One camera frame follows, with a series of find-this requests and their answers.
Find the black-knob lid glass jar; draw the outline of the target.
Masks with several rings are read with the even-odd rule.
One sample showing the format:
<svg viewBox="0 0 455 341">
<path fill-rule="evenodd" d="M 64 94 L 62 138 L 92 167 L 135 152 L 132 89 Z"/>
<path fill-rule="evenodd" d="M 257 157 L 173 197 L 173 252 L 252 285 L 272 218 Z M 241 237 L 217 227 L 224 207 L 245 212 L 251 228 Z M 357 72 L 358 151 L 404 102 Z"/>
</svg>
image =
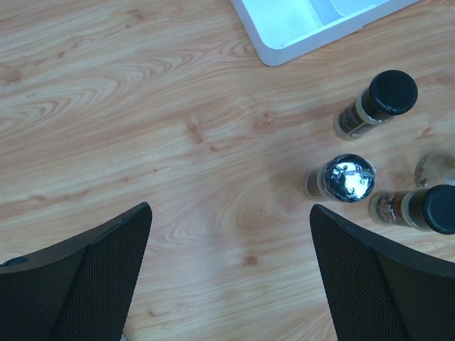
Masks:
<svg viewBox="0 0 455 341">
<path fill-rule="evenodd" d="M 454 154 L 435 151 L 423 156 L 416 165 L 414 181 L 418 187 L 454 185 Z"/>
</svg>

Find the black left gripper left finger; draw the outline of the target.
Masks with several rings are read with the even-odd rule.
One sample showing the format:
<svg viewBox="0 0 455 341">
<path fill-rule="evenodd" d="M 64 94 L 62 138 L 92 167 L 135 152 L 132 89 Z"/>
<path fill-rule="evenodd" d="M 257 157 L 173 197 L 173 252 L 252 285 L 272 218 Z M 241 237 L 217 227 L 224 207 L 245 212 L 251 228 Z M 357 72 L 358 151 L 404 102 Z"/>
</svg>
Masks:
<svg viewBox="0 0 455 341">
<path fill-rule="evenodd" d="M 2 340 L 121 340 L 149 238 L 142 202 L 1 264 Z"/>
</svg>

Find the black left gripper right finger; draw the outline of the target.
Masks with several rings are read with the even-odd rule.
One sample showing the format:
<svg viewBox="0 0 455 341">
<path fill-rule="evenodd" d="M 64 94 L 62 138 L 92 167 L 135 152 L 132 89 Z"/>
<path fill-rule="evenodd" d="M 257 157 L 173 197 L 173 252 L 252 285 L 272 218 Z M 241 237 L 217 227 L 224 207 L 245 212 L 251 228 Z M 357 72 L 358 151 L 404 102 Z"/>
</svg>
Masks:
<svg viewBox="0 0 455 341">
<path fill-rule="evenodd" d="M 338 340 L 453 340 L 454 264 L 323 205 L 311 236 Z"/>
</svg>

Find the small black-cap spice bottle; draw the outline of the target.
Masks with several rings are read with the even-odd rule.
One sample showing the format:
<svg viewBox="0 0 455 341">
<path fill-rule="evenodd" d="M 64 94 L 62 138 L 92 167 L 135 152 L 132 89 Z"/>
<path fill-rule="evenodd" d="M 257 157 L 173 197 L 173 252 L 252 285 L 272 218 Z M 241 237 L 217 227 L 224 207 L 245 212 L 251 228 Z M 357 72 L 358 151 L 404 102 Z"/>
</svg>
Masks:
<svg viewBox="0 0 455 341">
<path fill-rule="evenodd" d="M 315 201 L 359 202 L 371 194 L 375 178 L 376 169 L 370 162 L 345 153 L 310 171 L 304 189 Z"/>
</svg>

